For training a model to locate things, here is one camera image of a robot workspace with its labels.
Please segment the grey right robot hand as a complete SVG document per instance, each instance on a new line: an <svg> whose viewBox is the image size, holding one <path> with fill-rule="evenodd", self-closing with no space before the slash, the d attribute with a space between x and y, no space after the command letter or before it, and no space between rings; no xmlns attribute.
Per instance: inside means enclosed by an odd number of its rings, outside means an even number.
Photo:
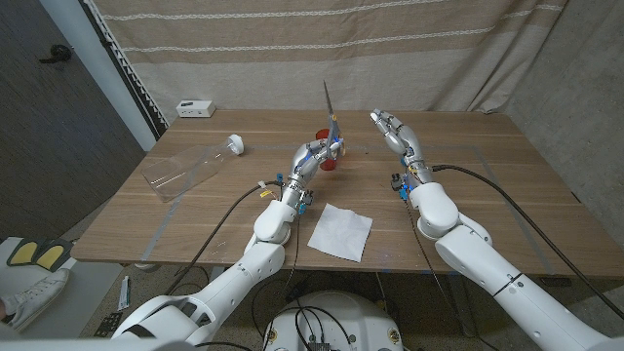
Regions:
<svg viewBox="0 0 624 351"><path fill-rule="evenodd" d="M370 113L370 119L383 135L388 147L401 157L416 186L432 182L432 172L425 165L420 143L414 131L387 111L374 109Z"/></svg>

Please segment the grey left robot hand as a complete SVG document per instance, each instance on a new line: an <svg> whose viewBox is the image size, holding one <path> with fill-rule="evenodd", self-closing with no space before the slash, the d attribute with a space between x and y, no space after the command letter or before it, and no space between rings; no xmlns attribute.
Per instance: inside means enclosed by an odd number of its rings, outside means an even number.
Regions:
<svg viewBox="0 0 624 351"><path fill-rule="evenodd" d="M308 182L325 161L343 155L344 139L316 139L302 144L292 159L291 173L281 202L297 209Z"/></svg>

